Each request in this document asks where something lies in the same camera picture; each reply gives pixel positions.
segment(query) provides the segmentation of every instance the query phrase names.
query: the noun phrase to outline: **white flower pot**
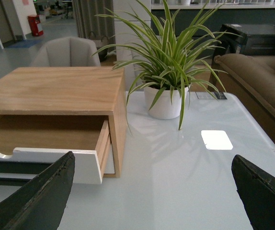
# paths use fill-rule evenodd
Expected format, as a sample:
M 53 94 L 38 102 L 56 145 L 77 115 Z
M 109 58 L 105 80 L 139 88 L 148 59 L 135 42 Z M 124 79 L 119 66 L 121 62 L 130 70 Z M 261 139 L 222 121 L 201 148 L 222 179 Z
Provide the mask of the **white flower pot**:
M 189 88 L 185 88 L 185 98 L 187 96 Z M 152 101 L 158 92 L 157 89 L 146 87 L 144 88 L 145 102 L 148 109 L 148 114 L 157 119 L 173 119 L 179 117 L 181 110 L 181 98 L 179 92 L 174 90 L 172 94 L 172 103 L 171 103 L 171 94 L 169 90 L 165 90 L 160 98 L 157 100 L 155 105 L 149 110 Z
M 191 4 L 191 0 L 180 0 L 180 3 L 182 5 L 190 5 Z

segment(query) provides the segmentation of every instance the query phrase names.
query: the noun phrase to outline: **gray floor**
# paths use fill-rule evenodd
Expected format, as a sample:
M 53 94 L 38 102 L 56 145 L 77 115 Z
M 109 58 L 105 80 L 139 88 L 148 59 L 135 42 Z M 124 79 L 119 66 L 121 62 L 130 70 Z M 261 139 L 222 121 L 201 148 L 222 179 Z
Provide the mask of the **gray floor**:
M 27 39 L 41 40 L 30 48 L 0 48 L 0 78 L 18 67 L 27 67 L 40 47 L 47 41 L 66 36 L 78 36 L 74 19 L 62 19 L 54 16 L 42 23 L 44 34 L 39 37 L 27 36 Z

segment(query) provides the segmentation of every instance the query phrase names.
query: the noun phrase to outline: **curtain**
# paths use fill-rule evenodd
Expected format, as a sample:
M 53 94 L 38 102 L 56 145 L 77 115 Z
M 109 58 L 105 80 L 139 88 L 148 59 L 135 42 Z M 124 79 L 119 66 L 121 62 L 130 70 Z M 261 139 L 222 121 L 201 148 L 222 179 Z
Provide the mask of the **curtain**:
M 110 44 L 115 43 L 113 19 L 95 16 L 111 14 L 107 9 L 113 10 L 112 0 L 73 0 L 72 4 L 78 37 L 89 38 L 90 32 L 94 32 L 97 36 L 107 36 Z

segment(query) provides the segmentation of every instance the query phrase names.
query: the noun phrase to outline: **gray chair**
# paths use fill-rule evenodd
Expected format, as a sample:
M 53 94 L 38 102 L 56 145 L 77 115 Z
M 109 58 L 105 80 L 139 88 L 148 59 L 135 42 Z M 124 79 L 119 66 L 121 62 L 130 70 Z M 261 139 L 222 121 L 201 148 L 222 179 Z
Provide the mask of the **gray chair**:
M 63 37 L 46 42 L 38 51 L 31 67 L 101 66 L 92 40 Z

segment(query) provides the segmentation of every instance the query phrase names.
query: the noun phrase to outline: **wooden drawer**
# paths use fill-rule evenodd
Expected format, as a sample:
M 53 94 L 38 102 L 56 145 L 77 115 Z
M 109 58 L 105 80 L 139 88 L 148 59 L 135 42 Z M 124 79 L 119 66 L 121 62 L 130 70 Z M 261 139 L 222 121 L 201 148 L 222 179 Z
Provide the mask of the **wooden drawer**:
M 52 163 L 72 151 L 74 183 L 102 183 L 110 146 L 108 116 L 0 115 L 0 161 Z

